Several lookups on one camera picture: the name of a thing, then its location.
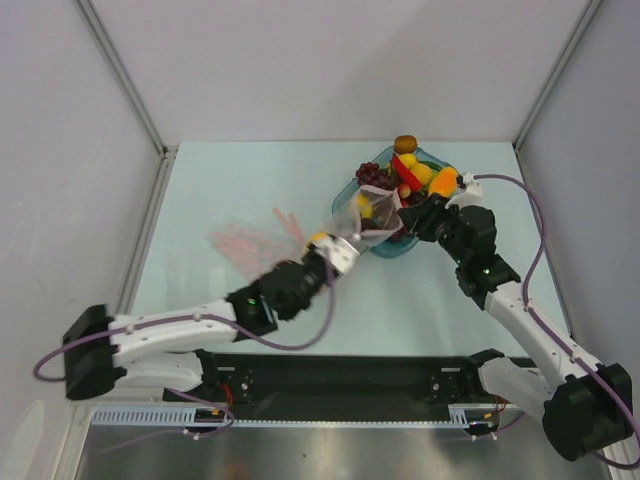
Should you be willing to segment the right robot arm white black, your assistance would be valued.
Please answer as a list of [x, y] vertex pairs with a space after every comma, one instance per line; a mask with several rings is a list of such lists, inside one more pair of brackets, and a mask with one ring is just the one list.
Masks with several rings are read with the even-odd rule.
[[459, 207], [434, 194], [402, 208], [406, 229], [439, 244], [456, 264], [463, 293], [497, 320], [529, 355], [527, 370], [501, 354], [463, 373], [461, 388], [473, 401], [491, 394], [538, 421], [564, 459], [575, 461], [639, 435], [632, 381], [619, 364], [604, 365], [538, 312], [528, 287], [497, 253], [493, 212]]

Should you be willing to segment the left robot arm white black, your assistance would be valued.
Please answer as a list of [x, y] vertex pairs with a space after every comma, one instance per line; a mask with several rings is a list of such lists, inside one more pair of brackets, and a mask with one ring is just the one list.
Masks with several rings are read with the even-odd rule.
[[311, 248], [301, 260], [279, 262], [225, 298], [191, 309], [134, 317], [91, 306], [62, 337], [66, 397], [97, 398], [122, 379], [141, 387], [144, 378], [134, 362], [170, 352], [195, 353], [243, 340], [276, 348], [267, 336], [279, 322], [308, 309], [352, 266], [335, 250]]

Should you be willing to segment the clear zip bag pink zipper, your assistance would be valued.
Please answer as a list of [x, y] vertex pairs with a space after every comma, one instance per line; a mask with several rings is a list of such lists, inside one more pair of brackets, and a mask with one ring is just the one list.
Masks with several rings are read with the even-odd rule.
[[329, 221], [307, 240], [307, 245], [325, 239], [342, 239], [363, 253], [403, 228], [401, 208], [401, 199], [395, 190], [348, 185], [334, 199]]

